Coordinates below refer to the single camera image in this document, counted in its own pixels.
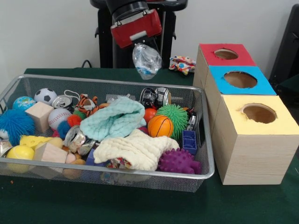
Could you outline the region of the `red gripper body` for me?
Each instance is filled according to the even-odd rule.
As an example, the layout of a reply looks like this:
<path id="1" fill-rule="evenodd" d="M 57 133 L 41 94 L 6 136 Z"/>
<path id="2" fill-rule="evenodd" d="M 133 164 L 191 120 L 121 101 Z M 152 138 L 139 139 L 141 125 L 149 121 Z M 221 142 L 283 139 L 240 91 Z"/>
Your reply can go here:
<path id="1" fill-rule="evenodd" d="M 118 46 L 125 48 L 137 39 L 161 34 L 162 26 L 157 10 L 152 9 L 117 21 L 110 30 Z"/>

